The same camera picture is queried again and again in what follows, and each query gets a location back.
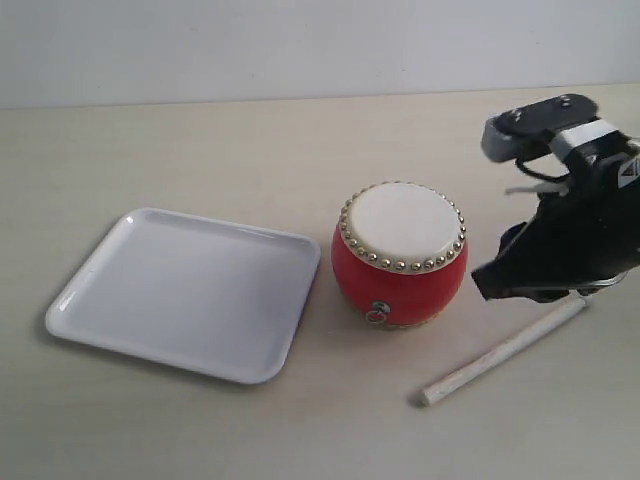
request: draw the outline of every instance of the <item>plate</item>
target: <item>plate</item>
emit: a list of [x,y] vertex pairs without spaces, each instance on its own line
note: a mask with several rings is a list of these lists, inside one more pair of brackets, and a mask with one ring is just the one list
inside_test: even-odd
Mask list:
[[153,208],[113,227],[46,314],[58,337],[245,384],[282,369],[320,260],[307,237]]

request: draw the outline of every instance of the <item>drum ring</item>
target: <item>drum ring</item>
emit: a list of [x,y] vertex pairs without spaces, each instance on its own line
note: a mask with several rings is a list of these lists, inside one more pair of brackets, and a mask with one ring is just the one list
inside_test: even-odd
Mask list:
[[364,318],[371,325],[382,325],[387,322],[387,313],[390,312],[391,307],[378,300],[371,304],[371,310],[367,312]]

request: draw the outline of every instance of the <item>drum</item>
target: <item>drum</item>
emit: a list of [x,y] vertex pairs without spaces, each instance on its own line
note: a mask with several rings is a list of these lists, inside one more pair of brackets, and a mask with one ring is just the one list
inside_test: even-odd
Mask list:
[[331,263],[344,295],[376,325],[418,325],[441,312],[467,265],[464,218],[423,185],[384,182],[342,208]]

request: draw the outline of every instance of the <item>drumstick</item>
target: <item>drumstick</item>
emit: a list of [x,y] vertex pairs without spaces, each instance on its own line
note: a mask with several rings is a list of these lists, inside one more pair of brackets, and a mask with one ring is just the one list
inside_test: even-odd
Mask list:
[[589,302],[586,298],[580,297],[560,305],[540,320],[505,340],[477,360],[423,389],[422,392],[420,392],[420,403],[426,407],[442,400],[474,378],[497,367],[516,353],[527,348],[536,340],[539,340],[560,325],[566,323],[580,313],[588,304]]

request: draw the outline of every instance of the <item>robotic hand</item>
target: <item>robotic hand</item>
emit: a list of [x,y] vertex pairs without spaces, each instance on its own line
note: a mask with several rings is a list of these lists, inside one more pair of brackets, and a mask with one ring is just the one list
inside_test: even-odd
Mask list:
[[[472,272],[486,300],[556,301],[620,282],[640,264],[640,142],[596,116],[582,95],[562,95],[497,117],[482,149],[493,162],[515,160],[538,209],[500,239],[495,259]],[[527,164],[553,153],[568,173],[551,177]]]

